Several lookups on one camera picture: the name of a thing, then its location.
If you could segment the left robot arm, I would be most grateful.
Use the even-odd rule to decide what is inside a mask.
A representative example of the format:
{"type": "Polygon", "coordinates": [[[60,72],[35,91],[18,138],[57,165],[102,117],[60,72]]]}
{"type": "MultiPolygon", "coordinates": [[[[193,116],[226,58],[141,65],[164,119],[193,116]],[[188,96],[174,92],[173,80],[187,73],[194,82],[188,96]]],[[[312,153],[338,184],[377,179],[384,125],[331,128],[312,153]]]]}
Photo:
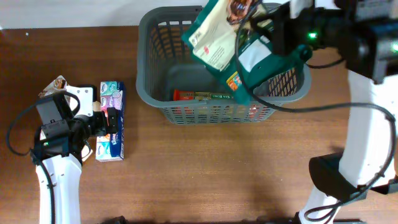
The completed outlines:
{"type": "Polygon", "coordinates": [[[68,96],[76,98],[61,91],[35,104],[43,122],[30,150],[39,180],[40,223],[81,223],[81,152],[90,137],[114,134],[119,128],[119,110],[108,108],[83,115],[79,113],[80,105],[70,108],[68,96]]]}

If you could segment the green food bag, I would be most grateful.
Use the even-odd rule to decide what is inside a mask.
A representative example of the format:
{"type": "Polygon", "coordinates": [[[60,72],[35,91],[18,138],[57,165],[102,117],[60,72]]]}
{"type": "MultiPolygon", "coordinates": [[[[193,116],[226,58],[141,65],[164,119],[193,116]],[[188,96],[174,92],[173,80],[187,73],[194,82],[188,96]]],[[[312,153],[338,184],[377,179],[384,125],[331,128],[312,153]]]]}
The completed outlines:
{"type": "Polygon", "coordinates": [[[253,19],[280,8],[260,1],[210,0],[182,35],[192,57],[226,88],[239,104],[248,104],[250,91],[268,79],[302,71],[312,51],[301,45],[291,53],[274,54],[275,40],[254,30],[253,19]]]}

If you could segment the orange spaghetti packet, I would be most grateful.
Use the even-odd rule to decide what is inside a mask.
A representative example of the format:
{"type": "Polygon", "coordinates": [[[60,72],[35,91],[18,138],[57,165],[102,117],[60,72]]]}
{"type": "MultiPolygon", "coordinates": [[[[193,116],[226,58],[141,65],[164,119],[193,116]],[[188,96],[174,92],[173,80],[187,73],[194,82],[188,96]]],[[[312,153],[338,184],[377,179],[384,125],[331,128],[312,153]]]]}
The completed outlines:
{"type": "Polygon", "coordinates": [[[197,108],[193,106],[184,106],[183,110],[181,107],[172,108],[175,119],[185,116],[188,119],[188,124],[195,123],[195,118],[198,119],[197,123],[199,124],[248,122],[259,109],[258,105],[247,107],[236,104],[233,96],[229,93],[174,90],[172,99],[184,102],[198,100],[206,103],[197,108]]]}

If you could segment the blue tissue multipack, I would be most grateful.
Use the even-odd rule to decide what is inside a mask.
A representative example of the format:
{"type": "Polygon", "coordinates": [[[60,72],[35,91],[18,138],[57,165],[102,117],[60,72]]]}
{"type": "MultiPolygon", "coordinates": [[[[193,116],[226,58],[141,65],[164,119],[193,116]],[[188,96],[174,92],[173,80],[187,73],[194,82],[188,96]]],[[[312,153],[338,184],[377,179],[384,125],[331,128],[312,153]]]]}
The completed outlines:
{"type": "Polygon", "coordinates": [[[124,111],[126,88],[123,82],[105,81],[100,85],[101,110],[108,117],[107,109],[118,110],[118,131],[96,138],[95,157],[100,162],[122,161],[124,159],[124,111]]]}

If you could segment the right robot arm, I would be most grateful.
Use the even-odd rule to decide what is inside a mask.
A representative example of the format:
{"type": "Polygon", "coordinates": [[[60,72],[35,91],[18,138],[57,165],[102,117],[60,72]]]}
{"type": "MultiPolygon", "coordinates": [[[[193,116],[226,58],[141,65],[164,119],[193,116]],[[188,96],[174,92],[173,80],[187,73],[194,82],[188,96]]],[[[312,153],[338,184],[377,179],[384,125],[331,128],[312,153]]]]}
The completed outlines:
{"type": "Polygon", "coordinates": [[[341,207],[365,199],[370,190],[396,193],[397,2],[336,1],[334,9],[325,9],[290,1],[250,21],[277,55],[300,45],[333,47],[348,69],[345,148],[310,160],[314,187],[292,222],[335,223],[341,207]]]}

